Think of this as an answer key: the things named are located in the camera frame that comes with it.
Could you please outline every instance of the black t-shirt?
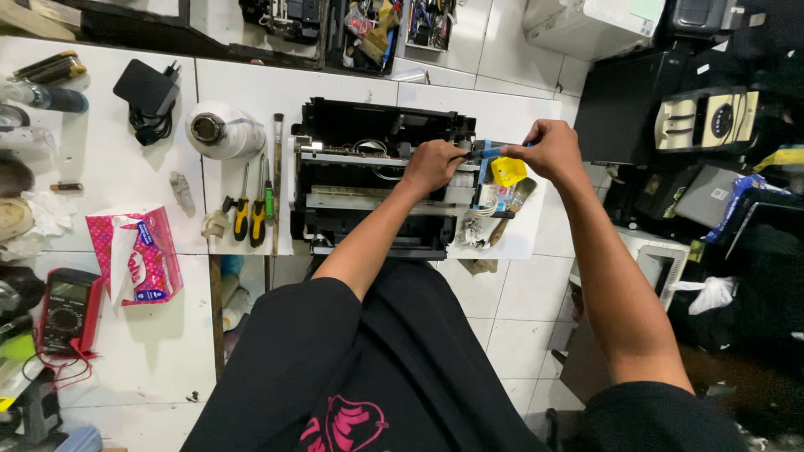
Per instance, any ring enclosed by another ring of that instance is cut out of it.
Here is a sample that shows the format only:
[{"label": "black t-shirt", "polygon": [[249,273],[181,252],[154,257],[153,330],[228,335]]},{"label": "black t-shirt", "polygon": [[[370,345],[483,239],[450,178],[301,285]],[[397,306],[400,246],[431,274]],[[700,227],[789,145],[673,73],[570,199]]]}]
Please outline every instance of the black t-shirt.
[{"label": "black t-shirt", "polygon": [[[587,411],[595,449],[639,450],[655,438],[671,450],[739,450],[724,448],[739,444],[725,417],[670,385],[620,385]],[[332,278],[260,297],[183,450],[548,448],[517,414],[446,280],[389,261],[363,304]]]}]

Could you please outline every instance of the paintbrush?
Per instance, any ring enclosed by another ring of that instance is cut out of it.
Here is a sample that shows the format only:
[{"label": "paintbrush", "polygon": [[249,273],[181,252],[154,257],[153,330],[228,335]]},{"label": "paintbrush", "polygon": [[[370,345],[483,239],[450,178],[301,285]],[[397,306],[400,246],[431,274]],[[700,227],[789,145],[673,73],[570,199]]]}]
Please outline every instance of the paintbrush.
[{"label": "paintbrush", "polygon": [[359,49],[377,64],[383,63],[383,54],[388,48],[388,28],[399,25],[400,18],[395,11],[390,11],[379,21],[379,26],[366,34]]}]

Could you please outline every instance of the right hand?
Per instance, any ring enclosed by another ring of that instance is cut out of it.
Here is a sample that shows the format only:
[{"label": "right hand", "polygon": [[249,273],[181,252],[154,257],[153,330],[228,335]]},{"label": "right hand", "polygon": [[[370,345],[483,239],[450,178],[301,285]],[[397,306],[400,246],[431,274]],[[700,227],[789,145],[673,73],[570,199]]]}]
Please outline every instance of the right hand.
[{"label": "right hand", "polygon": [[536,174],[555,185],[566,185],[586,176],[578,134],[566,121],[537,120],[522,144],[504,146],[500,155],[523,160]]}]

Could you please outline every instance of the power adapter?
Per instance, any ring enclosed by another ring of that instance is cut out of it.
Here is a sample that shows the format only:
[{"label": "power adapter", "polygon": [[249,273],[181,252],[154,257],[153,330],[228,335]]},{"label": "power adapter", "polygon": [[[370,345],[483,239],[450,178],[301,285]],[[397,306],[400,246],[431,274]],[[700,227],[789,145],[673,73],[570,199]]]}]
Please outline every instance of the power adapter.
[{"label": "power adapter", "polygon": [[178,72],[174,62],[159,72],[137,60],[129,62],[123,75],[112,88],[117,97],[129,103],[129,122],[134,137],[143,146],[170,136],[173,129],[173,107],[178,96]]}]

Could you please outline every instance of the pink tissue box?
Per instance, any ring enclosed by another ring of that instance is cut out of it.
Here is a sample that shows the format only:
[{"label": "pink tissue box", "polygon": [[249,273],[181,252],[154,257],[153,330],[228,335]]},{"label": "pink tissue box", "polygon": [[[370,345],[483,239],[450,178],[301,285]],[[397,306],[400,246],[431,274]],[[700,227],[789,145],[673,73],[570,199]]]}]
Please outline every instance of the pink tissue box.
[{"label": "pink tissue box", "polygon": [[86,219],[113,302],[167,303],[184,287],[164,206],[107,209]]}]

